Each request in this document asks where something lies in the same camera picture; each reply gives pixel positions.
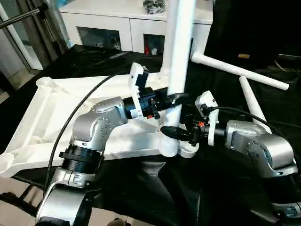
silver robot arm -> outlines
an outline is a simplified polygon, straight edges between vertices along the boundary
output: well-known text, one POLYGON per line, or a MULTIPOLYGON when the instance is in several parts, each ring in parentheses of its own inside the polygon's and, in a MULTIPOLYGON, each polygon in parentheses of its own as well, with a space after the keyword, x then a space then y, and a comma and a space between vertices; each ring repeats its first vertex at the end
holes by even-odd
POLYGON ((104 159, 105 145, 111 132, 132 118, 158 119, 159 111, 181 104, 181 100, 185 99, 184 94, 167 96, 167 88, 145 88, 147 75, 143 67, 133 63, 130 73, 132 97, 101 101, 76 119, 70 145, 59 154, 63 163, 52 177, 38 209, 36 223, 88 225, 92 198, 87 188, 94 181, 104 159))
POLYGON ((65 221, 76 226, 89 222, 92 199, 85 188, 94 181, 102 160, 100 152, 104 151, 111 132, 127 122, 120 97, 99 102, 76 119, 70 145, 60 153, 64 161, 55 171, 39 207, 36 223, 65 221))
POLYGON ((217 107, 209 91, 197 97, 195 106, 205 122, 195 121, 192 132, 178 127, 162 127, 161 132, 192 145, 202 142, 201 137, 206 137, 209 145, 214 145, 214 138, 224 137, 227 149, 250 160, 276 213, 285 218, 300 218, 301 177, 288 141, 252 122, 230 120, 225 129, 218 127, 218 110, 206 114, 208 108, 217 107))

cabinet door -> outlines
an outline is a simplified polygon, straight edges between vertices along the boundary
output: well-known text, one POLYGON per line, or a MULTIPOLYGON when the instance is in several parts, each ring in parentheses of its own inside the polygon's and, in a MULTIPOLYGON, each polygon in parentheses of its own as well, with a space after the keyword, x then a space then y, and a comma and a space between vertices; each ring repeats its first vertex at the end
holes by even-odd
POLYGON ((134 52, 145 53, 144 50, 147 48, 147 43, 144 43, 144 41, 147 40, 154 42, 157 49, 163 52, 163 36, 166 33, 165 21, 130 19, 130 23, 134 52))
MULTIPOLYGON (((147 49, 156 48, 159 54, 163 53, 167 22, 130 19, 130 23, 134 52, 147 53, 147 49)), ((191 54, 196 50, 204 52, 210 27, 208 24, 193 25, 191 54)))
POLYGON ((132 51, 128 18, 73 13, 62 13, 62 17, 74 44, 132 51))

tile floor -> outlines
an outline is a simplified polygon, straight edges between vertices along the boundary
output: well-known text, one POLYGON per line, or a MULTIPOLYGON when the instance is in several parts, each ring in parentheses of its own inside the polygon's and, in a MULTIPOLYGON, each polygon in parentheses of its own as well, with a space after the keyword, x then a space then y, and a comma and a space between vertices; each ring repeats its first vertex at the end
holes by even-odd
MULTIPOLYGON (((28 71, 21 70, 13 75, 9 80, 13 86, 18 89, 22 87, 27 81, 29 81, 34 75, 29 74, 28 71)), ((5 101, 9 95, 7 93, 0 93, 0 104, 5 101)), ((20 196, 22 192, 28 187, 27 183, 17 181, 11 178, 0 177, 0 194, 4 192, 12 192, 17 196, 20 196)), ((33 188, 25 201, 37 206, 42 199, 43 193, 38 188, 33 188)), ((150 224, 142 221, 130 218, 128 216, 119 215, 117 213, 102 210, 92 209, 92 215, 90 218, 89 226, 106 226, 110 221, 115 218, 126 220, 131 226, 151 226, 150 224)), ((0 226, 34 226, 35 218, 29 214, 23 212, 17 207, 0 201, 0 226)))
MULTIPOLYGON (((28 82, 30 79, 34 77, 33 74, 30 74, 26 68, 20 70, 16 74, 12 75, 8 80, 11 82, 11 84, 16 88, 21 88, 26 82, 28 82)), ((9 95, 7 92, 3 92, 1 90, 0 92, 0 104, 5 101, 7 98, 9 98, 9 95)))

red component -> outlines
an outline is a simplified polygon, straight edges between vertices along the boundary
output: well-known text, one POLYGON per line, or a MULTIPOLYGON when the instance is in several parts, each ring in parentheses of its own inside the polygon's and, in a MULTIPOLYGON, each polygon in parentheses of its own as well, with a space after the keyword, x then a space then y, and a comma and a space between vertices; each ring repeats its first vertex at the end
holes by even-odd
POLYGON ((199 123, 198 123, 198 126, 199 126, 199 127, 204 127, 204 126, 205 126, 205 123, 199 122, 199 123))
POLYGON ((144 54, 149 54, 150 53, 150 48, 149 45, 146 43, 144 45, 144 54))

black tablecloth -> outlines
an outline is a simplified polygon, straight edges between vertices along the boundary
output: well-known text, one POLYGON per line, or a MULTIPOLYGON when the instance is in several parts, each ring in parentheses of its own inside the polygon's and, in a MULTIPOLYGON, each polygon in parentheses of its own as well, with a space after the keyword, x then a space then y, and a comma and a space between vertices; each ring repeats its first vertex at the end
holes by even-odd
MULTIPOLYGON (((118 51, 74 46, 12 97, 0 104, 1 143, 4 151, 16 130, 37 87, 38 78, 49 76, 74 78, 129 73, 132 62, 158 72, 162 58, 129 52, 107 60, 118 51)), ((294 73, 258 70, 282 81, 293 80, 294 73)), ((301 92, 300 81, 282 91, 249 81, 268 121, 279 128, 301 154, 301 92)), ((238 77, 204 65, 189 63, 186 91, 192 97, 210 90, 218 105, 248 111, 238 77)), ((195 109, 183 108, 185 115, 195 109)), ((229 119, 250 120, 239 115, 220 113, 220 122, 229 119)), ((43 187, 46 169, 28 169, 14 178, 43 187)), ((248 159, 234 151, 225 150, 223 143, 209 147, 200 144, 195 157, 165 158, 149 156, 105 161, 97 174, 94 207, 155 224, 179 225, 275 225, 277 219, 248 159)), ((290 221, 299 225, 301 221, 290 221)))

